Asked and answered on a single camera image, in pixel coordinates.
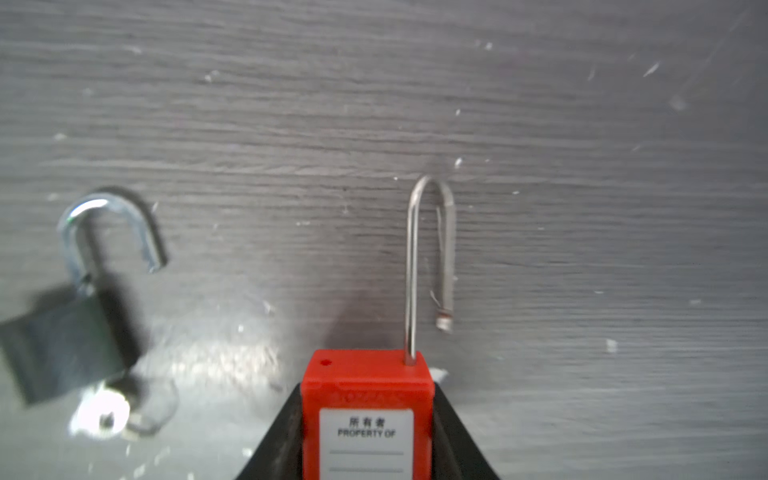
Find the gray metal lock body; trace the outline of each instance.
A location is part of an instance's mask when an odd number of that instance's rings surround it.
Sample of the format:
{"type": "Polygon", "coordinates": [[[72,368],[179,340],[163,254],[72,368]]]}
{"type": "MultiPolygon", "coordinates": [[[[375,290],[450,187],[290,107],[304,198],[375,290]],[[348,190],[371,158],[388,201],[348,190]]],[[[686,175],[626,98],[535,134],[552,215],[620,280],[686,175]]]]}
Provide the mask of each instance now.
{"type": "Polygon", "coordinates": [[[0,344],[28,405],[117,378],[131,366],[108,318],[110,309],[105,309],[114,297],[95,289],[78,242],[82,220],[102,208],[121,214],[131,224],[150,273],[164,265],[144,212],[127,198],[96,192],[64,212],[58,233],[76,298],[0,326],[0,344]]]}

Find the padlock body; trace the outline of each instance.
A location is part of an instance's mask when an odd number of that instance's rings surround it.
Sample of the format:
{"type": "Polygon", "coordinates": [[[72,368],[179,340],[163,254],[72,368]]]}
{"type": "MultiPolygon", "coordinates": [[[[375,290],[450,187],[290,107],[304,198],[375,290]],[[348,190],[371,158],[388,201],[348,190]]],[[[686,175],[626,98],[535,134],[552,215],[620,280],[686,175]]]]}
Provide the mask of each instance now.
{"type": "Polygon", "coordinates": [[[0,344],[28,405],[127,368],[98,296],[3,323],[0,344]]]}
{"type": "Polygon", "coordinates": [[[421,353],[317,350],[301,382],[304,480],[429,480],[435,383],[421,353]]]}

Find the blank line on label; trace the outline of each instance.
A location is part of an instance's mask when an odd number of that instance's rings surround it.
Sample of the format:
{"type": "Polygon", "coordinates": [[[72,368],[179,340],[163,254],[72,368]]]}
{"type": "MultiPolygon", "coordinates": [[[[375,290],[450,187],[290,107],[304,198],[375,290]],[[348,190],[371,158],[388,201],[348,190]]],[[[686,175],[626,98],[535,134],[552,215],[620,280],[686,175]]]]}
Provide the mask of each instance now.
{"type": "Polygon", "coordinates": [[[367,450],[331,450],[331,455],[404,455],[404,452],[376,452],[367,450]]]}
{"type": "Polygon", "coordinates": [[[331,472],[350,472],[350,473],[402,473],[402,468],[341,468],[331,467],[331,472]]]}

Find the red padlock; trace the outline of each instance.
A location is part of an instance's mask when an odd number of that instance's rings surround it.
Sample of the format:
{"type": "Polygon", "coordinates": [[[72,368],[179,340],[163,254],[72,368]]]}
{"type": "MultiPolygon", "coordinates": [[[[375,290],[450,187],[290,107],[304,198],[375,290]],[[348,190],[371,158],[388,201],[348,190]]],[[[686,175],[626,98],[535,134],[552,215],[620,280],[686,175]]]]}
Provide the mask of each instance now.
{"type": "Polygon", "coordinates": [[[451,328],[455,205],[449,186],[425,175],[413,187],[408,206],[404,351],[315,352],[301,382],[304,480],[430,478],[435,383],[415,347],[419,203],[430,181],[442,195],[442,303],[437,325],[451,328]]]}

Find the thin long shackle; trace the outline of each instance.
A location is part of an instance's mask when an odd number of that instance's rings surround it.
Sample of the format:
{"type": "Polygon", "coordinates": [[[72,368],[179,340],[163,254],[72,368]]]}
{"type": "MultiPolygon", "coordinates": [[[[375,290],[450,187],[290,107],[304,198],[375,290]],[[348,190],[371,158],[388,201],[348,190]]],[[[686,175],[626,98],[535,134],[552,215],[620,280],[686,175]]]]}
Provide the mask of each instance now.
{"type": "Polygon", "coordinates": [[[453,269],[456,242],[456,206],[453,192],[448,184],[424,175],[416,181],[408,203],[408,231],[406,246],[406,365],[416,363],[416,298],[419,295],[417,277],[419,275],[419,205],[422,194],[429,182],[434,182],[442,196],[442,215],[439,220],[440,256],[442,258],[441,294],[439,299],[437,322],[453,321],[453,269]]]}
{"type": "Polygon", "coordinates": [[[64,211],[57,227],[67,270],[69,270],[69,275],[80,296],[91,294],[92,287],[90,274],[83,259],[83,249],[77,238],[78,228],[89,212],[102,208],[120,214],[128,220],[139,240],[141,256],[147,263],[149,273],[154,273],[165,264],[160,244],[157,242],[151,225],[144,212],[136,204],[121,195],[110,192],[100,191],[86,195],[64,211]]]}

